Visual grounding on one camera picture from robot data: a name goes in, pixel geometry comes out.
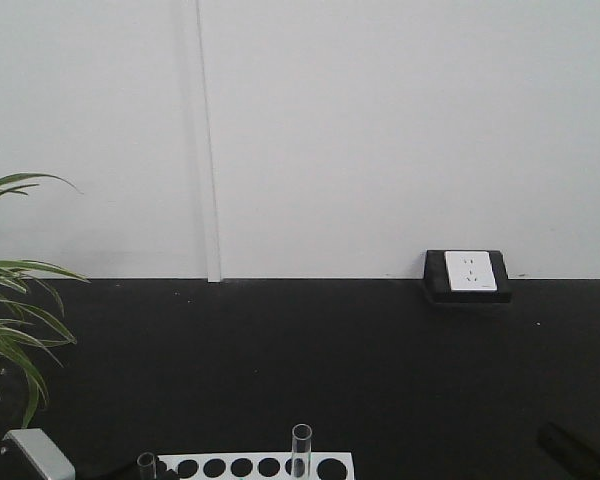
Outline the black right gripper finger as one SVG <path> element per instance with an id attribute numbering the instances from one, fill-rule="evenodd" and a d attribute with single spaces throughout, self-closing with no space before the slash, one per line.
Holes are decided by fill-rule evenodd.
<path id="1" fill-rule="evenodd" d="M 537 444 L 573 479 L 600 479 L 600 447 L 581 435 L 547 422 L 537 431 Z"/>

